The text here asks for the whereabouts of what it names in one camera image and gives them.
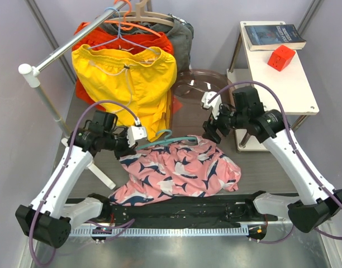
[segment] book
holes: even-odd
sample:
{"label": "book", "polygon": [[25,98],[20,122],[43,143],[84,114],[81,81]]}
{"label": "book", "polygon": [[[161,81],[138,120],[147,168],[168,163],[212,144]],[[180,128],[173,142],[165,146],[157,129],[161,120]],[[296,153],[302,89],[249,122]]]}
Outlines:
{"label": "book", "polygon": [[302,49],[304,40],[293,24],[244,26],[250,51],[275,50],[281,45],[290,49]]}

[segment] clothes hanger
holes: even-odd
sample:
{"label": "clothes hanger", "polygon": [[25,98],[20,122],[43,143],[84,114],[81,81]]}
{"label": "clothes hanger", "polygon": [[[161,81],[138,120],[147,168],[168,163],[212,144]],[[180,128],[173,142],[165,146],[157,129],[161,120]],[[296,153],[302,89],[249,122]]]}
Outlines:
{"label": "clothes hanger", "polygon": [[151,48],[149,48],[149,47],[142,46],[142,45],[140,45],[140,44],[138,44],[138,43],[135,43],[135,42],[132,42],[132,41],[130,41],[130,40],[127,40],[127,39],[123,38],[122,35],[121,35],[121,29],[120,29],[120,28],[121,28],[122,22],[121,22],[121,16],[120,16],[119,11],[118,11],[117,9],[113,8],[113,7],[108,7],[108,8],[106,8],[105,10],[107,10],[107,9],[115,10],[115,11],[117,12],[117,14],[119,15],[119,23],[118,23],[118,28],[117,28],[117,37],[114,38],[113,40],[110,40],[110,41],[101,43],[101,44],[99,44],[99,45],[91,46],[91,47],[89,47],[88,49],[93,49],[93,48],[95,48],[95,47],[99,47],[99,46],[102,46],[102,45],[106,45],[106,44],[112,43],[112,42],[114,42],[114,41],[116,41],[116,40],[118,40],[118,39],[121,39],[121,40],[123,40],[123,41],[126,41],[126,42],[128,42],[128,43],[133,44],[134,46],[138,46],[138,47],[142,47],[143,49],[151,50],[151,51],[152,51],[153,53],[155,53],[156,55],[160,55],[160,53],[158,53],[157,51],[155,51],[155,50],[153,50],[153,49],[151,49]]}
{"label": "clothes hanger", "polygon": [[[129,0],[115,0],[114,1],[114,4],[116,4],[117,2],[119,1],[124,1],[125,3],[127,3],[129,5],[129,10],[125,12],[124,14],[124,18],[123,18],[123,22],[126,22],[125,18],[127,15],[129,15],[131,13],[131,10],[132,10],[132,5],[130,3]],[[134,28],[133,26],[130,26],[130,27],[121,27],[122,30],[124,31],[128,31],[128,30],[131,30],[132,28]]]}
{"label": "clothes hanger", "polygon": [[155,146],[155,145],[164,145],[164,146],[167,146],[169,145],[170,143],[172,142],[177,142],[177,141],[198,141],[196,137],[180,137],[180,138],[169,138],[167,139],[168,137],[170,137],[172,135],[172,131],[171,130],[160,130],[156,133],[156,136],[160,133],[164,133],[164,132],[168,132],[168,134],[164,137],[164,140],[163,141],[155,141],[155,142],[151,142],[151,143],[148,143],[148,144],[145,144],[145,145],[141,145],[139,147],[137,147],[138,150],[140,149],[145,149],[147,147],[150,147],[150,146]]}
{"label": "clothes hanger", "polygon": [[[119,24],[118,21],[104,21],[104,23]],[[90,23],[90,22],[85,22],[85,23],[84,23],[84,27],[85,27],[86,25],[89,25],[89,24],[91,24],[91,23]],[[142,30],[151,32],[152,34],[154,34],[154,35],[156,35],[156,36],[158,36],[158,37],[161,37],[161,34],[159,34],[158,32],[155,32],[155,31],[153,31],[153,30],[151,30],[151,29],[149,29],[149,28],[147,28],[147,27],[144,27],[144,26],[141,26],[141,25],[138,25],[138,24],[129,23],[129,22],[121,22],[121,24],[134,26],[134,27],[136,27],[136,28],[140,28],[140,29],[142,29]]]}
{"label": "clothes hanger", "polygon": [[153,22],[168,25],[173,27],[174,22],[166,20],[171,18],[168,15],[156,12],[145,11],[145,6],[149,0],[140,0],[140,3],[135,4],[135,11],[121,11],[120,14],[124,15],[124,21],[139,21],[139,22]]}

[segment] transparent plastic lid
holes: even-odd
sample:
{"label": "transparent plastic lid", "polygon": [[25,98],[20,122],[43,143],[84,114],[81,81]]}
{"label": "transparent plastic lid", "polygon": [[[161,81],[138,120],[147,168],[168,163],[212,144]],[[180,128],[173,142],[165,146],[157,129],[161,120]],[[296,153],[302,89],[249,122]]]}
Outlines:
{"label": "transparent plastic lid", "polygon": [[[174,137],[203,134],[203,122],[208,120],[211,111],[201,107],[204,92],[218,92],[231,81],[215,71],[193,69],[177,76],[172,86],[175,96],[173,103],[172,131]],[[222,93],[222,101],[229,103],[228,91]]]}

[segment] clothing rack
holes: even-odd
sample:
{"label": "clothing rack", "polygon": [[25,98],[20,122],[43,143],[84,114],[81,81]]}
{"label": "clothing rack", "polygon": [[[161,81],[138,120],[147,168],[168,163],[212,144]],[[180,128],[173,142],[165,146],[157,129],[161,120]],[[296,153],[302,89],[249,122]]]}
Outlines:
{"label": "clothing rack", "polygon": [[[126,2],[119,1],[112,8],[119,10],[123,6],[126,5]],[[60,129],[63,132],[64,137],[68,138],[70,136],[70,129],[65,123],[64,119],[61,117],[60,113],[57,111],[53,103],[51,102],[48,95],[43,90],[43,87],[38,80],[37,76],[43,71],[48,65],[50,65],[53,61],[60,58],[64,53],[66,53],[73,45],[75,45],[78,41],[80,41],[83,37],[93,31],[96,27],[98,27],[102,22],[110,18],[116,11],[113,9],[107,9],[103,14],[98,16],[93,22],[91,22],[84,29],[79,31],[76,35],[74,35],[68,42],[64,45],[61,45],[59,48],[54,50],[48,57],[46,57],[42,62],[40,62],[37,66],[31,66],[30,64],[21,64],[18,67],[18,72],[23,75],[31,88],[34,88],[43,101],[43,103],[47,106],[48,111],[52,115],[54,121],[58,124]],[[67,146],[65,139],[62,140],[62,143]],[[89,170],[94,173],[105,185],[107,185],[110,189],[113,189],[116,184],[108,178],[98,167],[92,163],[89,166]]]}

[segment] book cover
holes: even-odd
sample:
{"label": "book cover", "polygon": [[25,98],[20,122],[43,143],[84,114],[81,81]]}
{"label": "book cover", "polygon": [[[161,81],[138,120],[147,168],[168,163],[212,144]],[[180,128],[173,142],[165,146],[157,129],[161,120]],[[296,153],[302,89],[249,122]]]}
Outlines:
{"label": "book cover", "polygon": [[293,24],[245,26],[252,45],[273,45],[306,42]]}

